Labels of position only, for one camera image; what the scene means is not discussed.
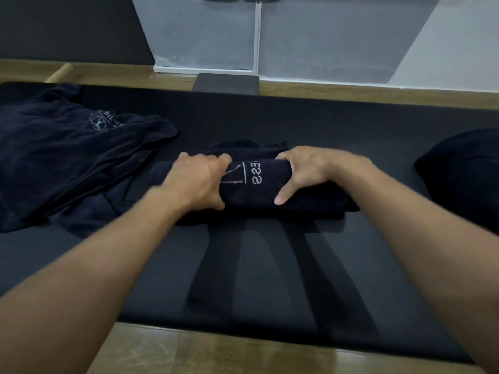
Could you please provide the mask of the person's right hand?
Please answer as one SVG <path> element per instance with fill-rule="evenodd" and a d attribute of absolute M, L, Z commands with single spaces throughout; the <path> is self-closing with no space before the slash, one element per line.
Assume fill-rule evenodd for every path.
<path fill-rule="evenodd" d="M 341 175 L 357 157 L 345 150 L 297 146 L 279 153 L 275 160 L 290 164 L 290 178 L 295 178 L 302 189 L 326 182 L 340 184 Z"/>

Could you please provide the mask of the person's left hand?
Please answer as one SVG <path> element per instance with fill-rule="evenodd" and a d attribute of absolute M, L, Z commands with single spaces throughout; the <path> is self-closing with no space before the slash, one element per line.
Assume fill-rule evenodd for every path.
<path fill-rule="evenodd" d="M 231 162 L 228 154 L 217 157 L 180 153 L 160 187 L 172 213 L 182 216 L 211 209 L 211 189 L 220 188 Z"/>

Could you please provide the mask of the navy towel with line print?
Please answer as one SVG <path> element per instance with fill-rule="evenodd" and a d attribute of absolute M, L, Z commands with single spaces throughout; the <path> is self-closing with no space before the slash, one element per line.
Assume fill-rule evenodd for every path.
<path fill-rule="evenodd" d="M 225 208 L 191 212 L 177 224 L 191 226 L 229 218 L 342 219 L 345 213 L 360 210 L 334 182 L 302 188 L 284 205 L 277 206 L 274 200 L 291 178 L 292 170 L 288 161 L 275 158 L 287 150 L 287 141 L 264 145 L 252 139 L 218 142 L 205 150 L 191 150 L 191 156 L 228 154 L 232 158 L 219 191 Z"/>

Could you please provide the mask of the person's right forearm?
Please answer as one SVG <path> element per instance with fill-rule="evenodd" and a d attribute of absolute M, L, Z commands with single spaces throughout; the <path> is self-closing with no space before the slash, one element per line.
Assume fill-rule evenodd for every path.
<path fill-rule="evenodd" d="M 369 159 L 332 150 L 358 204 L 422 297 L 488 374 L 499 374 L 499 236 L 436 205 Z"/>

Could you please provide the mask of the person's left forearm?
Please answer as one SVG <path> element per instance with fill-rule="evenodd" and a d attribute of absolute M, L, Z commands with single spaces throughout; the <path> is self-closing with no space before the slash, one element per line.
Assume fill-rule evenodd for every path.
<path fill-rule="evenodd" d="M 0 297 L 0 374 L 85 374 L 192 196 L 155 188 Z"/>

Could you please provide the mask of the black table mat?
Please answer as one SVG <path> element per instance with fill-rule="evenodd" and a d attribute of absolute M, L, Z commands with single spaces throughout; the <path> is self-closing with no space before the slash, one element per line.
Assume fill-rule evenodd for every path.
<path fill-rule="evenodd" d="M 0 85 L 0 106 L 52 87 Z M 420 156 L 457 133 L 499 129 L 499 110 L 80 87 L 82 106 L 156 115 L 179 129 L 134 177 L 125 197 L 134 202 L 156 163 L 244 138 L 349 150 L 427 195 L 414 168 Z M 0 233 L 0 296 L 80 241 L 49 221 Z M 361 212 L 178 225 L 147 263 L 120 320 L 472 362 Z"/>

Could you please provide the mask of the navy towel with round logo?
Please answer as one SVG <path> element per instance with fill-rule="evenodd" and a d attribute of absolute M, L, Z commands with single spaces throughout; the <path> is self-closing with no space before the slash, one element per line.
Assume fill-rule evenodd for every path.
<path fill-rule="evenodd" d="M 59 84 L 0 106 L 0 233 L 46 223 L 130 173 L 140 151 L 179 134 L 160 116 L 82 106 L 80 93 Z"/>

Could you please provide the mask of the rolled navy towel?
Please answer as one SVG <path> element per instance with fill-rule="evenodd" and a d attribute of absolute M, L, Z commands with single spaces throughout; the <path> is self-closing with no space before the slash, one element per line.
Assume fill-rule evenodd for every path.
<path fill-rule="evenodd" d="M 435 203 L 499 234 L 498 128 L 446 138 L 414 167 Z"/>

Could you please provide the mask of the wooden stick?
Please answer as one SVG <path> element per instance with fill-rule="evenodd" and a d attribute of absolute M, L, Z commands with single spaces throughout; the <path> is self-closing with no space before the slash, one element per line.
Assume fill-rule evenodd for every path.
<path fill-rule="evenodd" d="M 44 83 L 48 84 L 58 84 L 62 83 L 71 77 L 74 70 L 72 63 L 65 63 L 59 69 L 57 69 L 53 74 L 51 74 Z"/>

